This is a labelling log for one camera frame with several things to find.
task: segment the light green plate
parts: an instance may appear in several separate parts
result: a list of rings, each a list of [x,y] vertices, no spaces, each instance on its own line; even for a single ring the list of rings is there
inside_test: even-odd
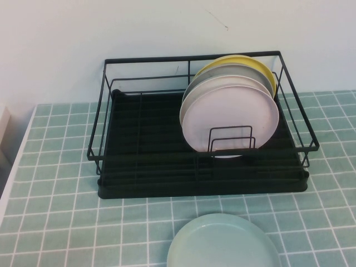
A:
[[[280,267],[272,241],[254,224],[209,214],[186,224],[169,248],[167,267]]]

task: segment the gray plate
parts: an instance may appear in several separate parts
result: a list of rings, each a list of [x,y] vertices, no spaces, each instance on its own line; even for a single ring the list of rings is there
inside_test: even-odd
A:
[[[218,76],[218,75],[240,75],[240,76],[245,76],[249,77],[251,79],[254,79],[260,83],[262,83],[269,93],[271,94],[271,97],[273,98],[273,87],[271,82],[268,80],[266,76],[264,76],[261,72],[258,70],[251,68],[249,66],[243,65],[243,64],[237,64],[237,63],[227,63],[227,64],[221,64],[215,67],[212,67],[201,74],[199,74],[187,87],[187,89],[184,92],[183,95],[183,100],[186,98],[186,96],[197,86],[200,84],[202,81]]]

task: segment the plate rim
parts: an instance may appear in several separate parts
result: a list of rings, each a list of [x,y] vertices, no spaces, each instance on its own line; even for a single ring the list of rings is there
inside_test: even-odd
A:
[[[212,225],[212,224],[226,224],[226,225],[239,227],[244,229],[245,231],[248,231],[250,234],[257,236],[259,239],[264,239],[265,243],[269,243],[269,246],[273,250],[276,259],[279,262],[279,266],[276,267],[281,267],[279,254],[275,245],[259,227],[257,227],[250,221],[245,220],[244,218],[241,218],[233,214],[226,214],[226,213],[206,214],[203,216],[199,216],[189,221],[186,225],[184,225],[175,235],[169,247],[168,255],[167,255],[167,267],[174,267],[172,263],[173,261],[172,254],[175,253],[176,247],[180,242],[184,240],[185,236],[188,233],[192,233],[195,230],[204,227],[205,225]]]

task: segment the yellow plate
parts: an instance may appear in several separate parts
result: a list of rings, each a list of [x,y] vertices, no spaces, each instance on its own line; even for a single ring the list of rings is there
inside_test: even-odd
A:
[[[203,67],[198,73],[194,76],[193,80],[204,70],[220,65],[220,64],[226,64],[226,63],[239,63],[239,64],[245,64],[247,66],[250,66],[260,72],[262,72],[268,80],[271,82],[272,87],[273,87],[273,97],[276,94],[276,83],[274,81],[273,74],[269,68],[264,65],[262,62],[259,62],[258,60],[255,60],[252,57],[247,57],[247,56],[242,56],[242,55],[230,55],[230,56],[225,56],[225,57],[219,57],[216,60],[212,61],[205,67]]]

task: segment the black drip tray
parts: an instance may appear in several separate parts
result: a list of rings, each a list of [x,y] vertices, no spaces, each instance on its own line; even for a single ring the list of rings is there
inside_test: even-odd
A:
[[[113,92],[101,198],[257,194],[306,190],[309,173],[297,153],[201,157],[179,123],[183,93]],[[286,121],[260,149],[293,149]]]

